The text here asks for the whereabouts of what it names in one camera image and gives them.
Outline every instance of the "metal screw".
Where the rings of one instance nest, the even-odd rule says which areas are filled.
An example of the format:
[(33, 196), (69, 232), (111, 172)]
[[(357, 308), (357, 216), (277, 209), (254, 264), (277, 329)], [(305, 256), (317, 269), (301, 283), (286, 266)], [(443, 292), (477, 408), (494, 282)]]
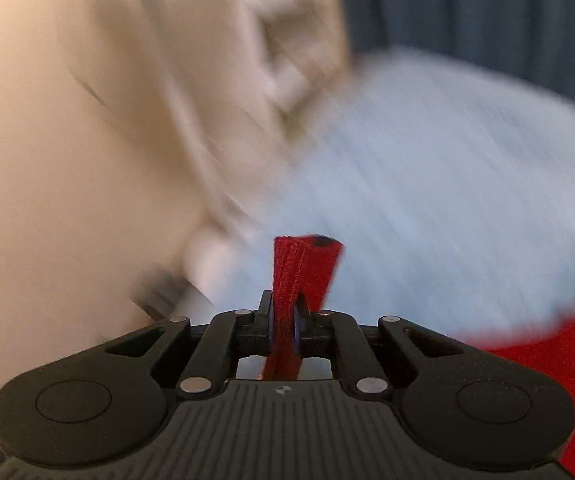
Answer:
[(387, 386), (387, 382), (378, 377), (364, 377), (357, 381), (357, 390), (364, 394), (380, 394)]
[(205, 377), (188, 377), (183, 379), (178, 386), (186, 394), (200, 394), (208, 391), (212, 387), (212, 381)]

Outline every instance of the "white blurry object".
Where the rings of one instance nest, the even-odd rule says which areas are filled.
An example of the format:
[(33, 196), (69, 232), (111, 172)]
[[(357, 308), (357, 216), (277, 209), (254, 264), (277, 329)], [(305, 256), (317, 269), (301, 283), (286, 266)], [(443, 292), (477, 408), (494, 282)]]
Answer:
[[(75, 78), (136, 136), (176, 135), (216, 220), (264, 189), (281, 134), (244, 0), (61, 0)], [(164, 113), (169, 132), (149, 128)]]

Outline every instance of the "beige surface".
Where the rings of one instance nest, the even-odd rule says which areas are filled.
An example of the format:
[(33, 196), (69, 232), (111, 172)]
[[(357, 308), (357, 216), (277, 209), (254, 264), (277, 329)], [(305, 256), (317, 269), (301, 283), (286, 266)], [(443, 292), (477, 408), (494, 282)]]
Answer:
[(0, 0), (0, 386), (138, 323), (204, 213), (165, 115), (135, 135), (67, 72), (52, 1)]

